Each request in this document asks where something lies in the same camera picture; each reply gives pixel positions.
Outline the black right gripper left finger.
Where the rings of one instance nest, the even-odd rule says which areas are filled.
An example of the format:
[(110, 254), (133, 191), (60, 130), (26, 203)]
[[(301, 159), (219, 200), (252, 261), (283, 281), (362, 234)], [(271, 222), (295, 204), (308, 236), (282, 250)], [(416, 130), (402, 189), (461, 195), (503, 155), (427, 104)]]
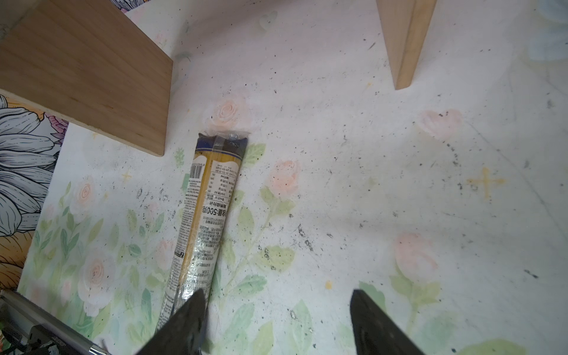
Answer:
[(201, 354), (206, 337), (206, 317), (204, 290), (198, 289), (138, 354)]

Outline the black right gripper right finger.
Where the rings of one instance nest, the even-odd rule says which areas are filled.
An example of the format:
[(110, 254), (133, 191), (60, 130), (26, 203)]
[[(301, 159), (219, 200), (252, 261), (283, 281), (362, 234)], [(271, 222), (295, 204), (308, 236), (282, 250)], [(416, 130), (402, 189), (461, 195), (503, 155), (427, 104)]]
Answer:
[(350, 314), (358, 355), (424, 354), (362, 289), (353, 291)]

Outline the Ankara spaghetti bag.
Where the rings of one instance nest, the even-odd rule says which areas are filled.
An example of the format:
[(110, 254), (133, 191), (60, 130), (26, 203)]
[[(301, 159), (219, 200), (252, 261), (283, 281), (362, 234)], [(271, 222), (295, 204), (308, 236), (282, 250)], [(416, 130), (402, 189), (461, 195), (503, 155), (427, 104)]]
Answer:
[(209, 296), (248, 138), (200, 134), (187, 176), (185, 206), (157, 328), (203, 290)]

